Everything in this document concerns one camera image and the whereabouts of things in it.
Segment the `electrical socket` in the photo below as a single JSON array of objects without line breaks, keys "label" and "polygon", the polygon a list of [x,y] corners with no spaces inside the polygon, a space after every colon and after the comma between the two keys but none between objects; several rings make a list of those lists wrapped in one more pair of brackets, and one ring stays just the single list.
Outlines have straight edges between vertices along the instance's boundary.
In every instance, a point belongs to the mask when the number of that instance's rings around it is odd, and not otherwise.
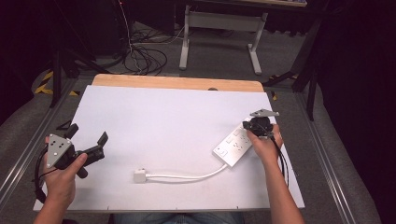
[{"label": "electrical socket", "polygon": [[221,161],[233,167],[245,153],[251,148],[251,142],[247,136],[242,122],[224,140],[213,149],[213,154]]}]

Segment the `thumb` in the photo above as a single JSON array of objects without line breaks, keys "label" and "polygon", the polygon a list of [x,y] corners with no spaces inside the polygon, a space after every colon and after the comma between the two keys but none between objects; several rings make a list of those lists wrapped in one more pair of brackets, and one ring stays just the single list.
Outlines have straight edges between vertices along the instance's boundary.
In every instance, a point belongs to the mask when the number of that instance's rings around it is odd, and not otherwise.
[{"label": "thumb", "polygon": [[82,153],[79,155],[73,163],[69,165],[65,169],[65,172],[68,173],[69,175],[75,175],[79,169],[84,165],[85,161],[87,160],[88,155],[86,153]]}]

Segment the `power strip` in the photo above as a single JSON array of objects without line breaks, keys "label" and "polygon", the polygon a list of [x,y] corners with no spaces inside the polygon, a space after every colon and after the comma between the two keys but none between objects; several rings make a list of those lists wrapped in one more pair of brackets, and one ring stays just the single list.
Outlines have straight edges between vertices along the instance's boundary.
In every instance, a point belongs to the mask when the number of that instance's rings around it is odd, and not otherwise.
[{"label": "power strip", "polygon": [[245,153],[251,148],[251,142],[247,136],[242,122],[213,149],[213,154],[221,161],[225,161],[233,167]]}]

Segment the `jeans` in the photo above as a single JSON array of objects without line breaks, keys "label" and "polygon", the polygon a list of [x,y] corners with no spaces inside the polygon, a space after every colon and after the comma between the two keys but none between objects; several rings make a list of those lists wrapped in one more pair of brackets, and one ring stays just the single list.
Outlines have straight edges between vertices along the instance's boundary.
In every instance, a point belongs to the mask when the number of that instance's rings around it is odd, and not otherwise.
[{"label": "jeans", "polygon": [[243,224],[240,212],[217,213],[124,213],[114,215],[115,224]]}]

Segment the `person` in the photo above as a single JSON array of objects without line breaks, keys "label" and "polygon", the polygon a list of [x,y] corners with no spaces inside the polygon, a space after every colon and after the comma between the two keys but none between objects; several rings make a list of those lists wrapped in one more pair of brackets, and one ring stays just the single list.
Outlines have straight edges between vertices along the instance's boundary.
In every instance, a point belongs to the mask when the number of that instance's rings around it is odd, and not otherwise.
[{"label": "person", "polygon": [[[281,147],[283,140],[279,126],[274,124],[274,138]],[[300,224],[304,219],[294,202],[285,179],[277,163],[278,153],[270,139],[259,138],[251,131],[247,131],[256,154],[262,160],[265,170],[268,196],[271,207],[271,219],[274,224]],[[76,193],[75,177],[82,167],[86,154],[81,154],[65,170],[57,170],[45,175],[48,196],[42,209],[35,218],[36,223],[59,224],[62,223],[67,207],[73,202]],[[116,214],[115,223],[244,223],[241,213],[130,213]]]}]

